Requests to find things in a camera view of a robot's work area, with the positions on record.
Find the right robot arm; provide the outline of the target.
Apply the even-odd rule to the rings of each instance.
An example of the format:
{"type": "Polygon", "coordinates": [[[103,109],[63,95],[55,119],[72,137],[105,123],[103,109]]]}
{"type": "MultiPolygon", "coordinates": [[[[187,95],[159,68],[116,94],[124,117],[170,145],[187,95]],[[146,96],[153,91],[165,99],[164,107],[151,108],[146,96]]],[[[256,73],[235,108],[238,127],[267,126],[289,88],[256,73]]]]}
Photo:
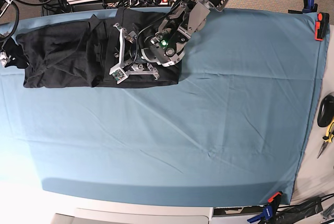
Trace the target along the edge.
{"type": "Polygon", "coordinates": [[[1,65],[4,68],[14,66],[18,69],[25,69],[29,66],[29,61],[24,55],[22,48],[18,46],[13,39],[20,19],[20,11],[17,3],[40,7],[49,4],[51,1],[52,0],[40,0],[39,3],[29,3],[22,0],[1,0],[1,16],[10,6],[15,10],[15,21],[11,31],[1,34],[1,65]]]}

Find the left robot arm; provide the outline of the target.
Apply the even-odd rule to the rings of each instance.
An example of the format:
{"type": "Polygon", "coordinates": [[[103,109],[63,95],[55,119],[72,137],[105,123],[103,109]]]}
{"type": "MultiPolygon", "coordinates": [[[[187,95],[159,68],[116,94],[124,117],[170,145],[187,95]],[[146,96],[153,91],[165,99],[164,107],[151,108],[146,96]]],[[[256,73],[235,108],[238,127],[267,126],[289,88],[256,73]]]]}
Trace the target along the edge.
{"type": "Polygon", "coordinates": [[[131,75],[152,75],[159,79],[156,65],[170,67],[184,56],[184,47],[200,31],[211,10],[223,11],[229,0],[179,0],[172,9],[139,32],[127,32],[116,23],[120,50],[109,75],[118,84],[131,75]]]}

